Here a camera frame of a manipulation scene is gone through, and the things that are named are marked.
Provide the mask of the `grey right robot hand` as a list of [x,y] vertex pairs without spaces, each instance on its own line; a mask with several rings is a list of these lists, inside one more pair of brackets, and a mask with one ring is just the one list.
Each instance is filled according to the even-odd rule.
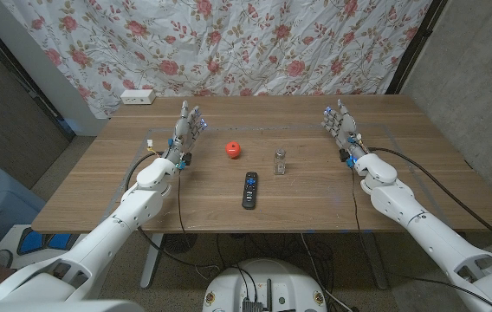
[[327,106],[323,115],[321,125],[335,140],[340,161],[353,169],[358,159],[369,153],[362,142],[355,119],[341,100],[337,100],[336,108]]

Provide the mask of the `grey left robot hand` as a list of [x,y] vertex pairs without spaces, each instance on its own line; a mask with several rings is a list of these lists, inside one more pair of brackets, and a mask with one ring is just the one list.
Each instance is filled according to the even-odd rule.
[[187,101],[182,102],[180,116],[168,140],[168,148],[163,158],[170,160],[179,170],[191,163],[191,150],[207,123],[199,111],[199,106],[189,108]]

